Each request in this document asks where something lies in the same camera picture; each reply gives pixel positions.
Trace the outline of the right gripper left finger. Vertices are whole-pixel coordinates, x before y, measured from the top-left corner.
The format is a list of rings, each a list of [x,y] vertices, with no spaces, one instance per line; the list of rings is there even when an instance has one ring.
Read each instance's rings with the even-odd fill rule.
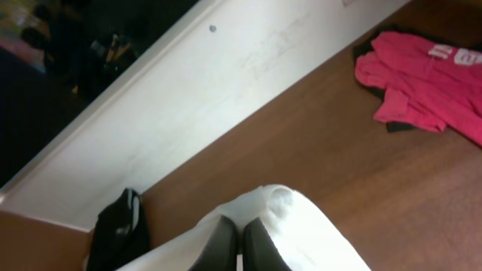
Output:
[[[221,216],[189,271],[236,271],[238,234],[231,219]]]

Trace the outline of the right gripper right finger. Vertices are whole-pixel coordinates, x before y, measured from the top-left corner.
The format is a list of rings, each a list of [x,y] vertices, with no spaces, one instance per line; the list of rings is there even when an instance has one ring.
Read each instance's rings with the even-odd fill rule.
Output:
[[[291,271],[260,218],[245,226],[242,244],[244,271]]]

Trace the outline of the white t-shirt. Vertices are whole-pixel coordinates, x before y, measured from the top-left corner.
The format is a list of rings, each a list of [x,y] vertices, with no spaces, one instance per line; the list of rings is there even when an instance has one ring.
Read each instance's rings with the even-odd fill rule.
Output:
[[[195,227],[122,266],[123,271],[187,270],[201,255],[221,217],[241,231],[258,218],[292,270],[367,270],[368,265],[326,215],[302,193],[260,186],[219,205]]]

